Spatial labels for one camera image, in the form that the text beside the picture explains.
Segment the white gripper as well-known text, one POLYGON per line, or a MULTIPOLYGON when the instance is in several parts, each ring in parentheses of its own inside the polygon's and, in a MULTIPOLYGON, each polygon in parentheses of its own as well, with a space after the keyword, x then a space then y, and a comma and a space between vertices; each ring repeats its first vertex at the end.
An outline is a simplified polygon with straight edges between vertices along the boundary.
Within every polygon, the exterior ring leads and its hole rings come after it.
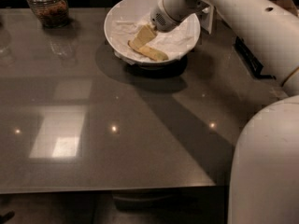
MULTIPOLYGON (((179 9, 170 0, 158 0, 150 11, 150 21, 160 32, 170 32, 180 25, 179 9)), ((133 40, 129 41, 132 49, 140 49, 157 36, 155 29, 150 25, 144 25, 133 40)))

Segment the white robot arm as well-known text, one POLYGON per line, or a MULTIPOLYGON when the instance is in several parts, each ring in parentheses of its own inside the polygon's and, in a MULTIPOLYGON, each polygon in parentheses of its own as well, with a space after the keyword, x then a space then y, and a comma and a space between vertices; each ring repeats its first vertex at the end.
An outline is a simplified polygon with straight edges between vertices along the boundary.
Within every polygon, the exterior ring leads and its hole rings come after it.
POLYGON ((299 224, 298 19, 268 0, 160 0, 153 12, 169 31, 196 5, 218 10, 251 76, 270 80, 286 97, 252 116, 233 148, 199 130, 201 166, 227 185, 189 189, 167 203, 168 224, 299 224))

